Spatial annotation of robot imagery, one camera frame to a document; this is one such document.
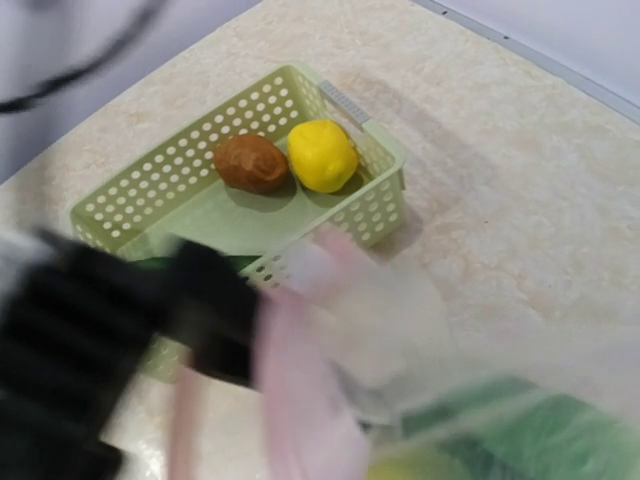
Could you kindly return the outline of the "brown round cake toy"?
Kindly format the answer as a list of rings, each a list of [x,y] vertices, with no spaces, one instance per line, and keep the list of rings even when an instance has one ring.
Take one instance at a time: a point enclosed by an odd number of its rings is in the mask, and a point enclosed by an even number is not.
[[[214,151],[213,165],[227,187],[253,194],[270,194],[287,180],[287,156],[266,138],[238,135]]]

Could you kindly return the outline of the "clear zip top bag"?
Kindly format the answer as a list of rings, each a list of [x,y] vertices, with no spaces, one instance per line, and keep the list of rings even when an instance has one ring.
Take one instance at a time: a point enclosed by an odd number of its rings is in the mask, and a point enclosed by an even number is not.
[[[260,292],[251,345],[275,479],[470,479],[402,437],[404,414],[515,377],[639,430],[639,331],[501,322],[459,329],[421,271],[380,265],[337,233],[295,242]]]

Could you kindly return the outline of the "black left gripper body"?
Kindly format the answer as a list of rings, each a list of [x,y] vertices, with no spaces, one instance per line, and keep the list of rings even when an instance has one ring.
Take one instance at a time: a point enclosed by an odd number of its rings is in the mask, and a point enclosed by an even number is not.
[[[219,255],[183,240],[168,257]],[[145,270],[56,233],[1,235],[1,475],[114,479],[102,433],[153,341],[196,372],[250,382],[261,296],[223,266]]]

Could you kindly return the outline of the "green bok choy toy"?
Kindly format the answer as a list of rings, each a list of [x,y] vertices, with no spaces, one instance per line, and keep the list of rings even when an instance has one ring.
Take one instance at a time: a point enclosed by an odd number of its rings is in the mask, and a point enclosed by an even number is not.
[[[571,395],[515,377],[469,385],[403,415],[470,479],[636,479],[639,430]]]

